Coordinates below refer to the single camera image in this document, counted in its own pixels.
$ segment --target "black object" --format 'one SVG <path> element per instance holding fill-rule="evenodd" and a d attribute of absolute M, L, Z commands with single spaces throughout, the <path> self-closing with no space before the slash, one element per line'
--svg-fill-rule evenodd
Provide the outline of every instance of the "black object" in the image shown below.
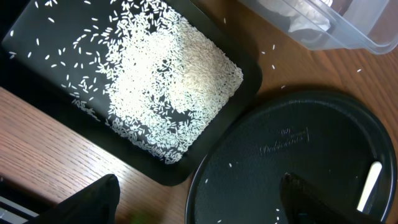
<path fill-rule="evenodd" d="M 256 95 L 261 85 L 262 73 L 258 64 L 192 2 L 188 0 L 168 0 L 166 2 L 211 39 L 237 66 L 242 68 L 244 73 L 244 81 L 234 96 L 229 99 L 228 103 L 178 163 L 165 165 L 158 158 L 132 145 L 127 139 L 121 138 L 105 126 L 104 123 L 95 121 L 92 117 L 72 105 L 72 99 L 61 90 L 60 83 L 65 82 L 67 73 L 70 74 L 71 78 L 74 78 L 74 74 L 79 70 L 74 69 L 70 73 L 63 71 L 62 75 L 58 75 L 61 70 L 55 72 L 49 65 L 44 67 L 40 64 L 44 61 L 44 57 L 51 52 L 50 55 L 52 56 L 49 59 L 49 63 L 51 63 L 50 60 L 55 60 L 53 63 L 58 64 L 56 68 L 62 69 L 57 51 L 59 44 L 56 45 L 55 43 L 65 43 L 65 46 L 68 47 L 66 53 L 69 54 L 72 51 L 70 44 L 77 38 L 75 30 L 80 30 L 78 33 L 80 34 L 81 30 L 89 28 L 82 21 L 90 20 L 95 15 L 99 19 L 98 22 L 107 22 L 108 12 L 112 13 L 116 4 L 109 6 L 109 1 L 96 1 L 96 4 L 87 5 L 83 4 L 82 1 L 63 1 L 62 5 L 59 4 L 51 9 L 45 8 L 40 3 L 39 9 L 37 9 L 34 6 L 34 1 L 30 1 L 18 21 L 12 25 L 9 16 L 16 19 L 15 11 L 17 10 L 15 5 L 17 3 L 14 3 L 14 1 L 3 1 L 0 14 L 8 19 L 5 21 L 6 24 L 2 24 L 2 33 L 0 34 L 0 37 L 5 37 L 2 42 L 5 51 L 0 54 L 0 86 L 57 119 L 155 181 L 164 185 L 181 183 L 198 167 L 212 145 Z M 88 10 L 88 7 L 101 4 L 106 4 L 107 7 L 102 7 L 95 11 Z M 49 22 L 48 17 L 55 19 L 55 23 Z M 99 26 L 106 27 L 108 25 L 100 24 Z M 13 37 L 9 37 L 5 32 L 5 30 L 11 28 L 15 30 Z M 40 47 L 35 43 L 36 38 L 40 39 Z M 18 53 L 14 60 L 8 59 L 9 54 L 7 52 L 11 49 Z M 28 49 L 34 49 L 30 59 L 27 58 Z M 95 52 L 89 47 L 85 47 L 83 50 Z M 102 55 L 106 53 L 104 49 L 101 49 L 100 52 Z M 71 65 L 76 62 L 75 59 L 77 57 L 80 56 L 77 54 L 63 61 L 67 65 Z M 89 60 L 86 59 L 83 62 L 86 65 L 86 69 Z M 105 77 L 97 79 L 98 83 L 106 81 Z M 95 110 L 98 113 L 97 117 L 102 121 L 105 119 L 103 112 L 109 109 L 107 108 L 108 103 L 104 99 L 97 102 L 99 108 L 95 108 Z"/>
<path fill-rule="evenodd" d="M 295 174 L 285 174 L 280 184 L 280 201 L 289 224 L 380 224 L 354 208 L 333 204 Z"/>
<path fill-rule="evenodd" d="M 342 208 L 355 209 L 371 164 L 382 171 L 364 213 L 385 221 L 396 189 L 394 148 L 381 122 L 347 96 L 308 91 L 238 121 L 195 174 L 186 223 L 287 223 L 279 182 L 294 172 Z"/>
<path fill-rule="evenodd" d="M 20 188 L 3 177 L 0 178 L 0 208 L 7 211 L 4 216 L 0 215 L 0 223 L 8 223 L 5 220 L 13 220 L 13 217 L 19 221 L 30 220 L 53 206 L 54 204 L 42 200 L 38 195 L 32 195 L 27 189 Z"/>
<path fill-rule="evenodd" d="M 28 224 L 112 224 L 120 198 L 118 178 L 108 174 Z"/>

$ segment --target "white strip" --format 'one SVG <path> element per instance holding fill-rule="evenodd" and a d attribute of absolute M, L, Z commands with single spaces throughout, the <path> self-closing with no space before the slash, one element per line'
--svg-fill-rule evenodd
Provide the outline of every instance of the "white strip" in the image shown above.
<path fill-rule="evenodd" d="M 365 186 L 363 188 L 358 206 L 356 207 L 358 211 L 363 212 L 363 208 L 365 207 L 366 202 L 368 201 L 369 195 L 372 192 L 374 184 L 376 183 L 377 178 L 379 178 L 381 168 L 382 165 L 379 161 L 373 162 L 369 170 L 368 177 L 366 178 Z"/>

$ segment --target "round lid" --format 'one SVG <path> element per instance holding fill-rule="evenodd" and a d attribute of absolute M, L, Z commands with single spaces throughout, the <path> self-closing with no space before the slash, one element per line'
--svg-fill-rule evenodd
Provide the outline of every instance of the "round lid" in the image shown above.
<path fill-rule="evenodd" d="M 285 96 L 238 121 L 200 165 L 187 223 L 287 223 L 279 197 L 293 172 L 338 205 L 355 209 L 369 168 L 382 171 L 364 213 L 384 221 L 396 184 L 387 131 L 362 104 L 310 91 Z"/>

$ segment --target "wood grain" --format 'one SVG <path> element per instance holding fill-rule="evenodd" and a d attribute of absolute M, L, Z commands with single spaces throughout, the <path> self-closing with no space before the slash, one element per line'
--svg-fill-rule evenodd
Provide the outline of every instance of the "wood grain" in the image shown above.
<path fill-rule="evenodd" d="M 236 0 L 195 4 L 259 62 L 263 82 L 249 110 L 298 90 L 341 91 L 373 111 L 398 148 L 397 49 L 386 55 L 345 49 L 311 52 Z M 156 184 L 5 90 L 0 90 L 0 172 L 53 202 L 115 173 L 121 184 L 118 222 L 145 213 L 148 223 L 183 223 L 188 181 L 176 187 Z M 388 223 L 398 221 L 397 197 Z"/>
<path fill-rule="evenodd" d="M 119 223 L 183 223 L 189 182 L 162 186 L 0 88 L 0 171 L 5 179 L 59 203 L 105 174 L 121 187 Z"/>

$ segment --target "black baking tray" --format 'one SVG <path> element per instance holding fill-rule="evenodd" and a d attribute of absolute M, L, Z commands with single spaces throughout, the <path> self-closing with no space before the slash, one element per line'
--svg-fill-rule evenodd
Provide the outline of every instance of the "black baking tray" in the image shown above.
<path fill-rule="evenodd" d="M 363 213 L 385 222 L 397 184 L 385 127 L 352 97 L 289 94 L 241 118 L 215 144 L 193 178 L 185 223 L 287 223 L 280 201 L 287 172 L 315 186 L 334 209 L 354 211 L 374 161 L 382 170 Z"/>
<path fill-rule="evenodd" d="M 38 1 L 40 7 L 44 7 L 45 1 Z M 67 1 L 66 4 L 72 4 L 73 1 Z M 61 90 L 60 86 L 55 86 L 47 79 L 43 78 L 40 73 L 42 68 L 36 68 L 35 71 L 29 69 L 19 61 L 18 56 L 13 60 L 9 60 L 8 51 L 11 50 L 9 45 L 7 49 L 2 44 L 0 54 L 0 86 L 9 90 L 11 93 L 22 98 L 26 102 L 47 113 L 54 119 L 68 126 L 72 130 L 89 139 L 104 150 L 110 152 L 120 160 L 141 171 L 151 179 L 154 179 L 163 185 L 177 185 L 183 182 L 194 169 L 196 169 L 202 159 L 206 156 L 212 145 L 217 142 L 221 135 L 227 130 L 232 122 L 243 112 L 245 107 L 256 95 L 261 82 L 262 72 L 258 64 L 252 59 L 240 45 L 222 31 L 209 17 L 197 8 L 189 0 L 166 0 L 177 12 L 181 13 L 188 19 L 191 25 L 195 26 L 200 32 L 212 40 L 238 67 L 244 74 L 244 80 L 232 96 L 227 104 L 220 110 L 215 119 L 206 127 L 199 135 L 198 139 L 191 145 L 189 150 L 183 155 L 182 159 L 172 165 L 165 165 L 158 158 L 153 157 L 148 152 L 132 145 L 127 139 L 123 139 L 113 130 L 105 126 L 103 123 L 95 121 L 75 105 L 71 104 L 73 98 Z M 19 16 L 28 16 L 30 13 L 27 9 L 35 8 L 34 1 L 2 1 L 0 8 L 1 30 L 0 37 L 3 43 L 7 39 L 7 34 L 11 27 L 15 26 L 15 20 Z M 91 17 L 90 15 L 65 14 L 65 18 L 60 21 L 57 19 L 56 24 L 73 23 L 76 17 Z M 48 43 L 51 47 L 54 38 L 62 41 L 69 37 L 69 33 L 61 29 L 57 29 L 58 36 L 53 35 L 50 30 L 35 24 L 35 17 L 30 20 L 31 24 L 25 24 L 24 28 L 13 27 L 23 32 L 24 39 L 34 42 L 34 35 L 37 29 L 41 30 L 40 46 L 42 42 Z M 19 48 L 25 43 L 19 41 L 11 44 L 12 48 L 18 53 Z M 27 53 L 22 54 L 22 58 L 26 58 Z"/>

